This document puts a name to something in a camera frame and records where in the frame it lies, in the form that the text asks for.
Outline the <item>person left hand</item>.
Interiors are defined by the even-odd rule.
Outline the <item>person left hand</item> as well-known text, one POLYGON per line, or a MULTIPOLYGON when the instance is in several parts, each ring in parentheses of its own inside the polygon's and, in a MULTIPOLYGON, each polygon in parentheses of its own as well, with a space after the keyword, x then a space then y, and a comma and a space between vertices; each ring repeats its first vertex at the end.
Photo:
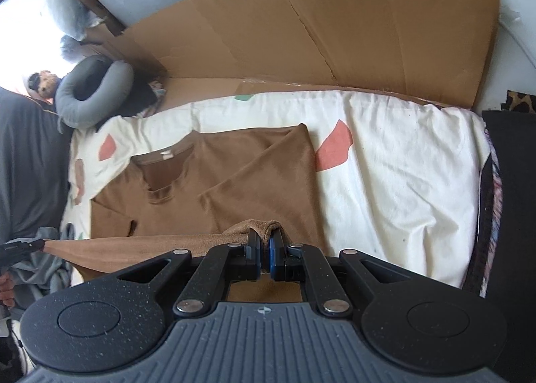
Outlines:
POLYGON ((0 276, 0 301, 8 308, 14 306, 14 282, 9 273, 0 276))

